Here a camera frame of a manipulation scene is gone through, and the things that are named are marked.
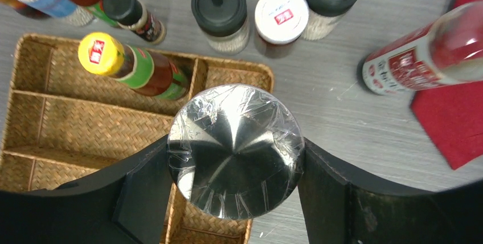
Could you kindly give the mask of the woven divided tray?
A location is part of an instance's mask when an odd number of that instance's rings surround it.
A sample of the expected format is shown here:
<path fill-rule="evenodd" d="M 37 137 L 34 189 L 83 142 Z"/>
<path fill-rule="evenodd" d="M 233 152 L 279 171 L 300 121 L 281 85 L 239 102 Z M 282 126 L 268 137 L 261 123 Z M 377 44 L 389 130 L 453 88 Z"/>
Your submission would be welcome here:
<path fill-rule="evenodd" d="M 1 141 L 1 192 L 52 190 L 130 157 L 166 137 L 179 109 L 201 91 L 249 84 L 273 91 L 263 64 L 165 52 L 187 70 L 188 93 L 176 101 L 144 97 L 87 72 L 79 41 L 25 34 L 14 69 Z M 247 243 L 252 221 L 202 213 L 171 185 L 159 243 Z"/>

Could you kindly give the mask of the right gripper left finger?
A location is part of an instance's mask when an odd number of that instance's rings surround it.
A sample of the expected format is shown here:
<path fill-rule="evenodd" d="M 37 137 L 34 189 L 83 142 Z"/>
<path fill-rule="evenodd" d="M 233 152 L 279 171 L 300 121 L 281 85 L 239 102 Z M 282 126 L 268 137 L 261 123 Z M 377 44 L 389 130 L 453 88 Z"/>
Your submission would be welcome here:
<path fill-rule="evenodd" d="M 1 192 L 2 243 L 159 243 L 172 179 L 167 139 L 59 187 Z"/>

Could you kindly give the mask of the red cloth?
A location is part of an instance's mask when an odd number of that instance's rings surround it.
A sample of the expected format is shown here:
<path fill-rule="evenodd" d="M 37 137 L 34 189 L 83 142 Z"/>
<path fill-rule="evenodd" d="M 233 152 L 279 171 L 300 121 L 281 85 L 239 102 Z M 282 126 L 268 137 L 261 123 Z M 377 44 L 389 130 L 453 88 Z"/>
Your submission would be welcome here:
<path fill-rule="evenodd" d="M 434 145 L 455 170 L 482 155 L 482 30 L 452 22 L 438 33 L 431 53 L 443 73 L 462 83 L 419 91 L 411 109 Z"/>

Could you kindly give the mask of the silver lid tall glass jar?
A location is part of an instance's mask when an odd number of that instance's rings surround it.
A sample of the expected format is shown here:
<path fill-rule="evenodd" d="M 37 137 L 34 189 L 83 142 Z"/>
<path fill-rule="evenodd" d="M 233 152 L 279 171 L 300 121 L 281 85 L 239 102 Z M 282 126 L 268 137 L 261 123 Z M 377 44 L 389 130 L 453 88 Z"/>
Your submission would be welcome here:
<path fill-rule="evenodd" d="M 167 137 L 173 181 L 202 212 L 253 219 L 282 204 L 304 172 L 305 140 L 289 109 L 247 84 L 200 92 Z"/>

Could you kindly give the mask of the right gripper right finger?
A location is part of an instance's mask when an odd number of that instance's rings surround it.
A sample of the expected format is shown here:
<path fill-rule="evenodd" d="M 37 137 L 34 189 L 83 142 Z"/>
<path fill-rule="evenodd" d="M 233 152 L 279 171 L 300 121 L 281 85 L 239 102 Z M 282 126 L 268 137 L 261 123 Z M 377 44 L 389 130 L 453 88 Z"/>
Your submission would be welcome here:
<path fill-rule="evenodd" d="M 481 243 L 482 181 L 431 192 L 305 142 L 298 184 L 310 243 Z"/>

